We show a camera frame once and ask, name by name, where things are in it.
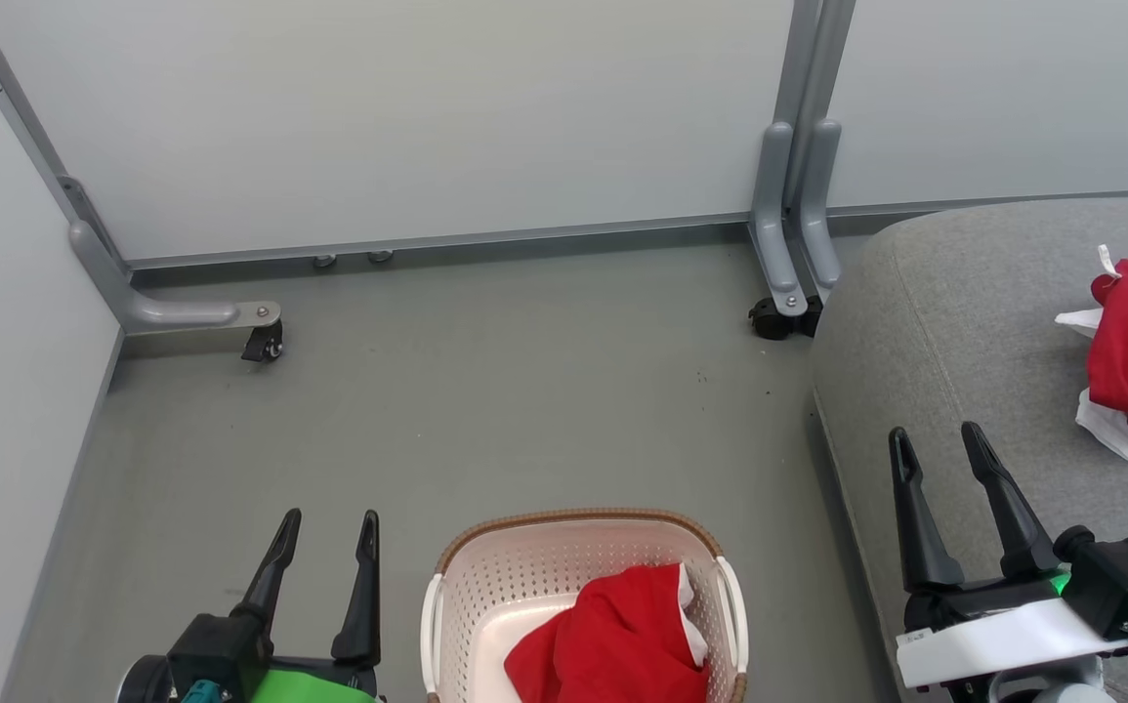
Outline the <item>large black caster wheel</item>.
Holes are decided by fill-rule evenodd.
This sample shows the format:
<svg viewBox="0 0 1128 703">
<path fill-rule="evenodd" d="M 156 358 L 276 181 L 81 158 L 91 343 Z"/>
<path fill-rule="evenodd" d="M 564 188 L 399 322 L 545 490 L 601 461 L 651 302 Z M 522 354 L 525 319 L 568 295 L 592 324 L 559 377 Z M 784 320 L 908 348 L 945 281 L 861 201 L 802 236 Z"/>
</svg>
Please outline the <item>large black caster wheel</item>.
<svg viewBox="0 0 1128 703">
<path fill-rule="evenodd" d="M 774 305 L 773 298 L 761 299 L 760 302 L 747 313 L 751 328 L 757 337 L 766 340 L 786 340 L 801 335 L 801 337 L 813 339 L 818 326 L 819 317 L 823 311 L 823 301 L 820 297 L 808 297 L 805 299 L 787 299 L 795 315 L 782 314 Z"/>
</svg>

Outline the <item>grey fabric sofa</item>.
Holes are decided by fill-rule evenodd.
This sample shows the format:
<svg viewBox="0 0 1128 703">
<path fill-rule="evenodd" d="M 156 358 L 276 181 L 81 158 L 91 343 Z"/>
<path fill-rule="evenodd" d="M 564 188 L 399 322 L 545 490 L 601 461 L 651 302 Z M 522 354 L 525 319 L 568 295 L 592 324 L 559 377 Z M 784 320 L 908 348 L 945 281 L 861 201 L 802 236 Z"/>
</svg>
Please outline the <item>grey fabric sofa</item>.
<svg viewBox="0 0 1128 703">
<path fill-rule="evenodd" d="M 1024 201 L 885 227 L 825 304 L 811 369 L 882 648 L 904 635 L 888 436 L 910 434 L 950 554 L 971 580 L 1002 548 L 960 428 L 982 427 L 1051 537 L 1082 524 L 1128 537 L 1128 460 L 1076 414 L 1090 339 L 1058 315 L 1096 306 L 1104 245 L 1128 260 L 1128 197 Z"/>
</svg>

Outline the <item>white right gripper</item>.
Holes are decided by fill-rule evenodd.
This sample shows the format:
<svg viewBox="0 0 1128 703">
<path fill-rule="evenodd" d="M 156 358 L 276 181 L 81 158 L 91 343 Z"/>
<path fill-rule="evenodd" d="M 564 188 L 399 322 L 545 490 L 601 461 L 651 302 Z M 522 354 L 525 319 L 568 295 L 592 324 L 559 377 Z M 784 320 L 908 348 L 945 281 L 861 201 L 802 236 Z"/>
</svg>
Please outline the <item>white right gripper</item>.
<svg viewBox="0 0 1128 703">
<path fill-rule="evenodd" d="M 1007 579 L 964 583 L 924 495 L 924 472 L 902 427 L 889 434 L 904 590 L 896 667 L 904 688 L 960 688 L 1001 673 L 1036 671 L 1077 658 L 1126 657 L 1128 640 L 1105 641 L 1063 600 L 1068 571 L 982 427 L 961 427 L 967 460 L 984 487 Z"/>
</svg>

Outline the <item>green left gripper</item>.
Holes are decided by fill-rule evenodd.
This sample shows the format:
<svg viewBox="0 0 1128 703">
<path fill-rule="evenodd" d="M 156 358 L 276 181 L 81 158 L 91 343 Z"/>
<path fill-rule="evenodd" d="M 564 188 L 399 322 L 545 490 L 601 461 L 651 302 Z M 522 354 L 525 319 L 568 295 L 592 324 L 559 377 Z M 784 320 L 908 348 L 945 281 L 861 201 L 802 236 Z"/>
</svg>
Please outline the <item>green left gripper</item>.
<svg viewBox="0 0 1128 703">
<path fill-rule="evenodd" d="M 232 617 L 252 617 L 270 632 L 279 588 L 294 561 L 302 525 L 300 508 L 288 509 Z M 381 664 L 380 518 L 368 509 L 359 527 L 356 579 L 331 659 L 273 657 L 248 703 L 385 703 L 374 668 Z"/>
</svg>

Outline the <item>white laundry basket brown rim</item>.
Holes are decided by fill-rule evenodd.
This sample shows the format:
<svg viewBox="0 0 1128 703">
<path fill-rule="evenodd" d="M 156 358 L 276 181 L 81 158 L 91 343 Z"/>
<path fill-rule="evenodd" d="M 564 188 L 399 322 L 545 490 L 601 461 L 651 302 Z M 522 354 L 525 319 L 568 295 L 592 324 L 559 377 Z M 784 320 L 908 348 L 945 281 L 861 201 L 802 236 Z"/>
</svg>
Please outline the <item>white laundry basket brown rim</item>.
<svg viewBox="0 0 1128 703">
<path fill-rule="evenodd" d="M 748 619 L 723 547 L 691 517 L 661 509 L 559 509 L 501 517 L 457 535 L 422 601 L 426 703 L 519 703 L 504 659 L 521 638 L 601 577 L 679 563 L 686 614 L 708 645 L 706 703 L 744 703 Z"/>
</svg>

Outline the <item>small black caster wheel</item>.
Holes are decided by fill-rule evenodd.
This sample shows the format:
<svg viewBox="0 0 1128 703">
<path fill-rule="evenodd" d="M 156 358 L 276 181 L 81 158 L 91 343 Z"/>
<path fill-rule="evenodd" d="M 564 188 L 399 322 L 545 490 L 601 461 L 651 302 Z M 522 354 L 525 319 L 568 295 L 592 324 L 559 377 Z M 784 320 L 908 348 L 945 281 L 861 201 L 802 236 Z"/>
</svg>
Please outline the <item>small black caster wheel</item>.
<svg viewBox="0 0 1128 703">
<path fill-rule="evenodd" d="M 252 328 L 239 357 L 248 363 L 273 363 L 282 355 L 283 348 L 285 348 L 285 325 L 282 320 L 275 320 L 271 325 Z"/>
</svg>

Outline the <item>grey double partition post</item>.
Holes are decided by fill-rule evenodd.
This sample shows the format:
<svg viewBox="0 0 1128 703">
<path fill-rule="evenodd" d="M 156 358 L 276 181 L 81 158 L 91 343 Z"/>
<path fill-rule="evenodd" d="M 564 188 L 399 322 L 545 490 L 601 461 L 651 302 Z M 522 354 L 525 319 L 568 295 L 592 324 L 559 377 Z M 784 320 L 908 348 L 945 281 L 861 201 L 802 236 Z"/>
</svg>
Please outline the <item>grey double partition post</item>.
<svg viewBox="0 0 1128 703">
<path fill-rule="evenodd" d="M 828 116 L 857 0 L 794 0 L 773 120 L 794 132 L 788 151 L 786 206 L 797 203 L 816 125 Z"/>
</svg>

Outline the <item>grey corner partition post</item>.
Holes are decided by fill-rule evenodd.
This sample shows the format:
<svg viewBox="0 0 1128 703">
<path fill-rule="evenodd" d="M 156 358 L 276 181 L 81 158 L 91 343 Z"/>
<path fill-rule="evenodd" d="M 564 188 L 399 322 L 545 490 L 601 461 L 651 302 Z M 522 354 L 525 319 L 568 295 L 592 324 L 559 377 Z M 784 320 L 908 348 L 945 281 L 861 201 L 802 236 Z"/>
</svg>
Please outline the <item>grey corner partition post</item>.
<svg viewBox="0 0 1128 703">
<path fill-rule="evenodd" d="M 38 148 L 38 151 L 46 164 L 47 172 L 51 173 L 52 179 L 54 179 L 61 191 L 63 192 L 64 199 L 67 199 L 68 208 L 72 210 L 77 218 L 85 220 L 89 223 L 98 236 L 104 248 L 109 253 L 111 258 L 117 264 L 118 269 L 123 274 L 129 274 L 130 269 L 125 263 L 125 260 L 121 257 L 120 251 L 114 244 L 112 236 L 107 232 L 106 227 L 98 213 L 98 209 L 95 208 L 92 199 L 87 194 L 86 188 L 68 173 L 67 166 L 64 166 L 61 156 L 54 144 L 52 144 L 44 125 L 42 125 L 36 111 L 33 109 L 30 103 L 28 102 L 27 94 L 24 93 L 23 85 L 18 80 L 18 77 L 14 73 L 14 68 L 7 62 L 5 55 L 5 50 L 0 46 L 0 93 L 5 94 L 7 103 L 14 107 L 14 112 L 19 117 L 23 123 L 23 128 L 32 141 Z"/>
</svg>

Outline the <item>grey curved partition foot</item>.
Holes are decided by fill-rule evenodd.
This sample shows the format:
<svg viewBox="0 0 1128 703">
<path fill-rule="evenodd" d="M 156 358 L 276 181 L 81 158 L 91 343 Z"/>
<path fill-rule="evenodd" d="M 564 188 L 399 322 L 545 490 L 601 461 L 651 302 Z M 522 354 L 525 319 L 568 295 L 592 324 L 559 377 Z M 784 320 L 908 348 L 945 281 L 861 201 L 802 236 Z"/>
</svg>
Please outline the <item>grey curved partition foot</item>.
<svg viewBox="0 0 1128 703">
<path fill-rule="evenodd" d="M 841 274 L 830 236 L 827 196 L 830 194 L 832 164 L 841 139 L 841 124 L 819 120 L 808 142 L 797 196 L 797 227 L 808 254 L 817 295 L 826 302 Z"/>
<path fill-rule="evenodd" d="M 783 192 L 792 143 L 794 126 L 785 121 L 775 121 L 765 130 L 748 219 L 748 230 L 774 307 L 785 317 L 799 317 L 808 308 L 783 226 Z"/>
</svg>

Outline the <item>red garment with white trim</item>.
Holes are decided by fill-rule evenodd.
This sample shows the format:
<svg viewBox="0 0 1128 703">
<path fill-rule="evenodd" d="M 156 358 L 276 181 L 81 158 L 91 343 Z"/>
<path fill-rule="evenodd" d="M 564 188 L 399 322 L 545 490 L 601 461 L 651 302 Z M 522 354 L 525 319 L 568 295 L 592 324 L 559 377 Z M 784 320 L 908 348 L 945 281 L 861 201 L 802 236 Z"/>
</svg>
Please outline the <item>red garment with white trim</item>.
<svg viewBox="0 0 1128 703">
<path fill-rule="evenodd" d="M 693 600 L 680 563 L 591 580 L 513 645 L 506 678 L 521 703 L 707 703 L 708 644 L 686 614 Z"/>
</svg>

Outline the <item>long grey partition foot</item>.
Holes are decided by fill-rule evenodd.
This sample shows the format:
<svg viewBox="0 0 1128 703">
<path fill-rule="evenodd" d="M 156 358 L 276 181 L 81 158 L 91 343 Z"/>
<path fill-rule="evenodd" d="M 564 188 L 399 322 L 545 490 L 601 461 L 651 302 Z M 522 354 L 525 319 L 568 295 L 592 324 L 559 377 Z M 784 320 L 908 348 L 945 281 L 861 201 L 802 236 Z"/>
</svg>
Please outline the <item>long grey partition foot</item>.
<svg viewBox="0 0 1128 703">
<path fill-rule="evenodd" d="M 129 337 L 191 329 L 252 329 L 281 319 L 282 308 L 272 300 L 212 302 L 148 297 L 131 285 L 89 223 L 77 220 L 67 237 L 76 258 Z"/>
</svg>

